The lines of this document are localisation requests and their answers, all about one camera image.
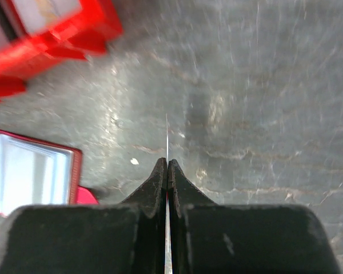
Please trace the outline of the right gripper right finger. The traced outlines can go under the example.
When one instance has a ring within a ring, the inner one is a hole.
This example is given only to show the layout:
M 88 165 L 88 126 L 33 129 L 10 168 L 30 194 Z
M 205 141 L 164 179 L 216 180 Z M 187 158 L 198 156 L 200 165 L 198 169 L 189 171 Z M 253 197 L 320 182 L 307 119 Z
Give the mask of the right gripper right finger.
M 318 217 L 295 204 L 219 205 L 171 160 L 174 273 L 340 273 Z

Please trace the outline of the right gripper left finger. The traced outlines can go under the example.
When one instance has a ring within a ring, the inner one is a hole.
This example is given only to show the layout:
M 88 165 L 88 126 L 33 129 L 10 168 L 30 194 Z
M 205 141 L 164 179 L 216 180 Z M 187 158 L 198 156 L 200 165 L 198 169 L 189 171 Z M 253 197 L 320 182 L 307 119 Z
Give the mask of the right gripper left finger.
M 114 205 L 33 205 L 0 228 L 0 273 L 163 273 L 167 163 Z

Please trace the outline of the red plastic bin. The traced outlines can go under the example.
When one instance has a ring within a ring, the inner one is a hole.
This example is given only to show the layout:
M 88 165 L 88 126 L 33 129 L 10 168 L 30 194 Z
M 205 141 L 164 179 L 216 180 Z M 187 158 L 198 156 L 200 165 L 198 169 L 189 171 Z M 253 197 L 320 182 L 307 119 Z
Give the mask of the red plastic bin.
M 80 1 L 82 9 L 33 34 L 17 35 L 0 6 L 0 101 L 25 92 L 27 81 L 67 60 L 106 52 L 122 34 L 112 1 Z

